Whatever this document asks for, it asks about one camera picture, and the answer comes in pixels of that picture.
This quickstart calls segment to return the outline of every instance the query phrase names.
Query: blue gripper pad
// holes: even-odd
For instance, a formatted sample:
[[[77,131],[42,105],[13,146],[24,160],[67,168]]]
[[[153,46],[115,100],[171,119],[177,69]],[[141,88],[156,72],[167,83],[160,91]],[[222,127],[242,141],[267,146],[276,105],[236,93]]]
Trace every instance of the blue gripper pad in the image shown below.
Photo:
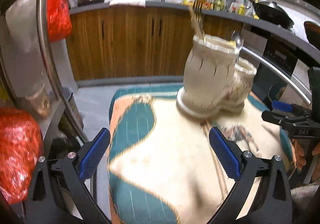
[[[279,101],[273,101],[271,103],[272,108],[283,111],[283,112],[291,112],[292,106],[291,104],[279,102]]]
[[[215,128],[212,128],[209,132],[209,142],[227,176],[237,181],[241,174],[240,164],[230,147],[227,145],[226,138]]]
[[[110,132],[108,129],[104,129],[100,133],[100,135],[95,138],[95,142],[92,144],[92,146],[80,162],[79,179],[82,182],[90,179],[93,176],[109,144]]]

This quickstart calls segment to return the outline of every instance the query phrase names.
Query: metal screw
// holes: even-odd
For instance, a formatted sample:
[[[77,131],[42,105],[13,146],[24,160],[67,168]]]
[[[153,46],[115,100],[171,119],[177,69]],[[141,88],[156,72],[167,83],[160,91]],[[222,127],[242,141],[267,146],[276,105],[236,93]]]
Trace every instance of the metal screw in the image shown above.
[[[75,158],[76,155],[77,155],[77,154],[76,154],[75,152],[70,152],[70,153],[68,154],[68,158],[70,158],[70,159]]]
[[[280,162],[280,161],[281,161],[281,156],[275,155],[275,160],[278,161],[278,162]]]
[[[250,151],[244,151],[243,154],[244,154],[244,156],[247,157],[247,158],[252,157],[252,153],[251,153]]]
[[[40,163],[44,162],[44,161],[45,161],[45,157],[44,157],[44,156],[40,156],[38,161],[39,161]]]

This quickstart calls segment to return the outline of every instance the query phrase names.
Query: person's hand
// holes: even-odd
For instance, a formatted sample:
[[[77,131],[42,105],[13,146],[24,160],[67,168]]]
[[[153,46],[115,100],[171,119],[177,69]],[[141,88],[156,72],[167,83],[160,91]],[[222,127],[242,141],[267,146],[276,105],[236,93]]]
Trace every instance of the person's hand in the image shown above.
[[[303,158],[304,157],[304,150],[300,146],[299,141],[297,139],[294,139],[294,153],[296,156],[296,165],[299,170],[302,169],[303,166],[306,165],[306,160]],[[317,155],[320,154],[320,142],[316,145],[316,147],[312,151],[312,155]],[[320,178],[320,158],[319,161],[317,162],[316,168],[313,172],[313,175],[311,177],[311,181],[315,182]]]

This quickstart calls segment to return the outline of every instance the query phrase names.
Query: cabinet handle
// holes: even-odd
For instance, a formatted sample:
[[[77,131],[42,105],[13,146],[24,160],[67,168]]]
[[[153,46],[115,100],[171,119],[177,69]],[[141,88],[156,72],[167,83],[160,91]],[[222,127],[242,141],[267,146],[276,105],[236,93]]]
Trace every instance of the cabinet handle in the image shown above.
[[[153,27],[155,25],[155,19],[152,18],[152,29],[151,29],[151,36],[153,36]]]
[[[161,36],[162,31],[162,18],[160,18],[159,36]]]
[[[101,21],[101,28],[102,28],[102,39],[104,39],[104,21]]]

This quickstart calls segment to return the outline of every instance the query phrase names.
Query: metal pole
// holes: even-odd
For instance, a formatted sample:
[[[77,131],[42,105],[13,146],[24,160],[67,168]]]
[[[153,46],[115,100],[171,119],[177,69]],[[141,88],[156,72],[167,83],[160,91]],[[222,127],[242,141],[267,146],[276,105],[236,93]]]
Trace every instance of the metal pole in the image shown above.
[[[88,142],[82,127],[80,126],[77,118],[75,117],[69,101],[63,95],[62,85],[58,76],[57,68],[53,61],[52,50],[48,38],[48,24],[47,24],[47,0],[36,1],[36,18],[37,18],[37,32],[39,38],[40,52],[47,72],[52,90],[56,97],[61,98],[65,104],[65,113],[70,124],[78,134],[82,142]]]
[[[281,72],[278,68],[274,67],[271,63],[254,53],[253,51],[249,50],[246,47],[242,47],[242,51],[253,57],[254,59],[260,61],[262,64],[267,66],[271,71],[275,72],[281,79],[283,79],[295,92],[302,98],[302,100],[307,104],[310,105],[311,101],[309,98],[300,90],[297,85],[295,85],[283,72]]]

